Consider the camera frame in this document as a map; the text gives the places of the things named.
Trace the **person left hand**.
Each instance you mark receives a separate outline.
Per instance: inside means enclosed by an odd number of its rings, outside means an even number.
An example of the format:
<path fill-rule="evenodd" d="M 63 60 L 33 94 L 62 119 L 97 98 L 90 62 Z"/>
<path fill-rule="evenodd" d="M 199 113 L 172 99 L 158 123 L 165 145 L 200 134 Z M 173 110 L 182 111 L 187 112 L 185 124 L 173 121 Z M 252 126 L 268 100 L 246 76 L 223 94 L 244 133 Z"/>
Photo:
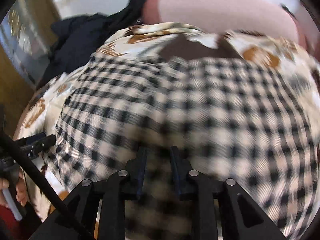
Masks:
<path fill-rule="evenodd" d="M 9 182 L 4 178 L 0 178 L 0 187 L 1 187 L 1 190 L 8 189 Z M 17 192 L 17 194 L 16 194 L 17 201 L 22 206 L 25 206 L 27 203 L 27 189 L 26 189 L 26 185 L 24 182 L 24 176 L 23 176 L 22 170 L 19 170 L 19 173 L 18 173 L 18 181 L 16 183 L 16 192 Z M 0 195 L 0 205 L 3 207 L 6 207 L 6 208 L 9 207 L 2 192 Z"/>

